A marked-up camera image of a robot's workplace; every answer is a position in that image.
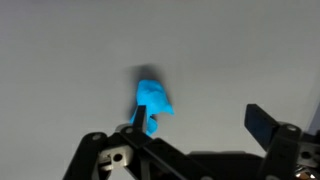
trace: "blue cloth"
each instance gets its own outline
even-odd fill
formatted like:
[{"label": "blue cloth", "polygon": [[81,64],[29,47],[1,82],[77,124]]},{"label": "blue cloth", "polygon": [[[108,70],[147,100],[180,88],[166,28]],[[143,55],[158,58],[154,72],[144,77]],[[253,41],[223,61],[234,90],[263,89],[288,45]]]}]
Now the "blue cloth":
[{"label": "blue cloth", "polygon": [[[137,104],[145,105],[147,108],[147,135],[151,136],[158,129],[157,122],[151,118],[152,115],[161,112],[174,114],[171,104],[168,102],[166,92],[163,86],[155,80],[141,80],[138,85],[136,94]],[[135,113],[130,119],[132,124],[134,121]]]}]

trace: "black metal bracket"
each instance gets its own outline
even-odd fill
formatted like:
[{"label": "black metal bracket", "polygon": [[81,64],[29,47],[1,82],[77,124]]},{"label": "black metal bracket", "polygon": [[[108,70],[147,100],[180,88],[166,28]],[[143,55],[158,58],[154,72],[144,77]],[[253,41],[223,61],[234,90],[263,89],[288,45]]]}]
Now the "black metal bracket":
[{"label": "black metal bracket", "polygon": [[113,166],[106,163],[124,167],[134,179],[141,180],[291,180],[297,164],[308,166],[316,177],[320,172],[320,136],[278,123],[255,104],[247,106],[245,127],[266,150],[265,158],[241,152],[185,155],[162,139],[145,134],[145,112],[145,106],[138,106],[134,123],[110,137],[101,132],[86,135],[63,180],[108,179]]}]

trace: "bolt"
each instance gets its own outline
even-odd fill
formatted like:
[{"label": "bolt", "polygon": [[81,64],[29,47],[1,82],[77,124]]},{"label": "bolt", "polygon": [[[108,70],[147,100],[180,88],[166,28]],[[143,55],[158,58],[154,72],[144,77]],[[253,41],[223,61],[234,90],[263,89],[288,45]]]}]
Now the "bolt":
[{"label": "bolt", "polygon": [[130,134],[130,133],[132,133],[132,132],[133,132],[133,129],[132,129],[132,128],[126,129],[126,133]]},{"label": "bolt", "polygon": [[210,176],[203,176],[200,180],[213,180]]}]

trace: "white wall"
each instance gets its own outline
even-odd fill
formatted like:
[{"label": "white wall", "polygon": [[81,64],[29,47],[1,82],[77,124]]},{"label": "white wall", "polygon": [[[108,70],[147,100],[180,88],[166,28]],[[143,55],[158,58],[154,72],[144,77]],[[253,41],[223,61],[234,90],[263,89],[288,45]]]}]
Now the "white wall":
[{"label": "white wall", "polygon": [[83,135],[127,122],[130,68],[145,63],[163,71],[176,111],[155,136],[186,153],[263,155],[245,106],[307,128],[319,20],[317,0],[2,0],[1,179],[61,179]]}]

